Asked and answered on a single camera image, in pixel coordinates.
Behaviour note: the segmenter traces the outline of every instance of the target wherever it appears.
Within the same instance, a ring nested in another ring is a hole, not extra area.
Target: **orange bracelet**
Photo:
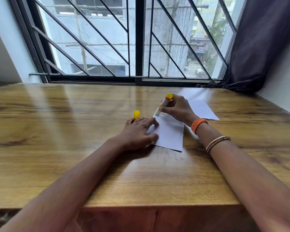
[[[203,122],[207,123],[207,120],[205,120],[205,119],[196,119],[196,120],[192,123],[192,125],[191,125],[191,129],[192,129],[192,131],[193,131],[194,134],[195,134],[195,132],[196,132],[198,126],[199,126],[201,123],[203,123]]]

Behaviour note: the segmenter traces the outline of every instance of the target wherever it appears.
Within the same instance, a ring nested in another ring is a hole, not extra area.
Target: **paper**
[[[188,102],[191,109],[198,117],[209,120],[219,120],[205,101],[189,100]]]
[[[160,113],[159,116],[154,115],[154,117],[159,126],[152,125],[147,131],[147,135],[151,133],[159,135],[159,139],[154,145],[182,151],[185,124],[165,113]]]
[[[198,117],[203,119],[219,120],[206,102],[202,100],[193,100],[188,102],[193,112]],[[159,139],[154,145],[176,151],[182,151],[185,124],[177,121],[166,113],[160,113],[159,116],[154,115],[154,117],[159,122],[159,126],[155,127],[152,125],[147,131],[147,135],[151,133],[157,133],[159,135]]]

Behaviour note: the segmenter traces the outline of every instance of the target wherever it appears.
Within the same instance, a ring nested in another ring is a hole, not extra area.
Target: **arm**
[[[175,95],[168,106],[162,108],[162,112],[189,127],[199,118],[182,96]],[[222,136],[206,123],[199,125],[196,134],[205,147]],[[210,155],[262,231],[290,231],[289,187],[229,140],[216,144]]]
[[[129,119],[119,135],[107,140],[42,191],[4,225],[0,232],[64,230],[120,153],[140,149],[159,138],[157,134],[146,135],[152,124],[158,125],[158,122],[154,118],[145,117]]]

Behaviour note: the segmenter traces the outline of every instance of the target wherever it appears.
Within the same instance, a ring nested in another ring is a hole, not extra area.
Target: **bangle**
[[[195,134],[195,132],[196,132],[196,130],[197,130],[197,128],[198,128],[198,126],[201,124],[201,123],[207,123],[207,120],[205,120],[205,119],[196,119],[193,123],[192,123],[192,125],[191,125],[191,130],[193,131],[193,133]]]
[[[221,136],[216,138],[215,140],[211,141],[210,144],[208,144],[206,148],[206,152],[209,154],[209,151],[219,142],[224,141],[224,140],[231,140],[230,137],[228,136]]]

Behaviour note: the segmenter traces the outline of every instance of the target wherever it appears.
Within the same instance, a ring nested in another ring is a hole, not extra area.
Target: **yellow cap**
[[[133,118],[134,119],[137,119],[137,118],[139,118],[140,117],[140,111],[134,111],[134,113],[133,113]]]
[[[171,94],[171,93],[168,93],[168,94],[166,95],[166,97],[167,97],[168,99],[172,99],[172,97],[173,97],[173,94]]]

